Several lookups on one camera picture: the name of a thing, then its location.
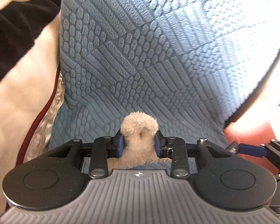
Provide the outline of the red white black blanket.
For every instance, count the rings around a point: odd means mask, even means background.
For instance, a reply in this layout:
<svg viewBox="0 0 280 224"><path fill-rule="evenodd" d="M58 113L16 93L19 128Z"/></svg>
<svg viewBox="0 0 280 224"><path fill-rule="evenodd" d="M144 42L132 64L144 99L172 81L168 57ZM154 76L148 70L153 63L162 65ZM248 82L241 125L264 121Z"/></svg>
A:
<svg viewBox="0 0 280 224"><path fill-rule="evenodd" d="M5 175L23 163L59 74L61 0L0 0L0 216Z"/></svg>

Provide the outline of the lace bed sheet trim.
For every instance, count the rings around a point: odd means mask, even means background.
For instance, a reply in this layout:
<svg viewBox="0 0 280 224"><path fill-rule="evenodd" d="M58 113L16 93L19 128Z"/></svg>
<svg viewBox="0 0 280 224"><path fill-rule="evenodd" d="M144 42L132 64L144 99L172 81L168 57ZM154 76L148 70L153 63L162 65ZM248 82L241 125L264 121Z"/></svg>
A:
<svg viewBox="0 0 280 224"><path fill-rule="evenodd" d="M37 123L37 127L34 130L26 150L23 163L40 156L48 150L53 124L58 110L64 102L65 88L63 86L63 76L61 72L58 74L58 80L55 86L52 102L49 103L49 107L45 110L44 116L42 116L40 122Z"/></svg>

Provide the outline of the blue textured seat cushion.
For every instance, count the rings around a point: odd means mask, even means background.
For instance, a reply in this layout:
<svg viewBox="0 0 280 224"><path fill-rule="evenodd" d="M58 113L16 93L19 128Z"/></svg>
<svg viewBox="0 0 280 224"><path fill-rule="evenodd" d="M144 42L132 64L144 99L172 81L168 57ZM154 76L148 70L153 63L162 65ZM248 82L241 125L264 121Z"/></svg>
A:
<svg viewBox="0 0 280 224"><path fill-rule="evenodd" d="M49 149L145 112L165 136L225 147L225 122L280 50L280 0L62 0L65 100Z"/></svg>

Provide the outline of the pink cardboard box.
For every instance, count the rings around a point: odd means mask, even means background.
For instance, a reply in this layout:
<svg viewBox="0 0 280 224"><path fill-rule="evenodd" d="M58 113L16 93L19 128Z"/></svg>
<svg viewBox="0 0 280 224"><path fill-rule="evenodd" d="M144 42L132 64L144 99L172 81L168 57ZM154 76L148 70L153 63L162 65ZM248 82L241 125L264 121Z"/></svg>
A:
<svg viewBox="0 0 280 224"><path fill-rule="evenodd" d="M224 129L224 133L230 144L232 142L237 142L260 146L260 144L269 143L271 139L276 138L272 127L268 122L260 123L252 127L248 127L247 124L241 126L240 122L235 122L227 126ZM243 154L239 154L239 156L252 163L258 164L270 171L273 175L278 173L278 169L265 157L258 158Z"/></svg>

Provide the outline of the fluffy white hair clip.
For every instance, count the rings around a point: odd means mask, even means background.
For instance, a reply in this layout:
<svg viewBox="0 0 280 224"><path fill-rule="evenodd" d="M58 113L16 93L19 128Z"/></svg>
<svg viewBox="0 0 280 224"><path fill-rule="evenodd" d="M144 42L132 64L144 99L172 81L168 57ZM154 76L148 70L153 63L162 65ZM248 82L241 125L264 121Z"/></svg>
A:
<svg viewBox="0 0 280 224"><path fill-rule="evenodd" d="M127 115L120 128L125 148L120 158L107 160L108 171L131 169L145 164L171 163L171 159L159 158L156 154L154 138L158 129L157 120L148 114L133 112Z"/></svg>

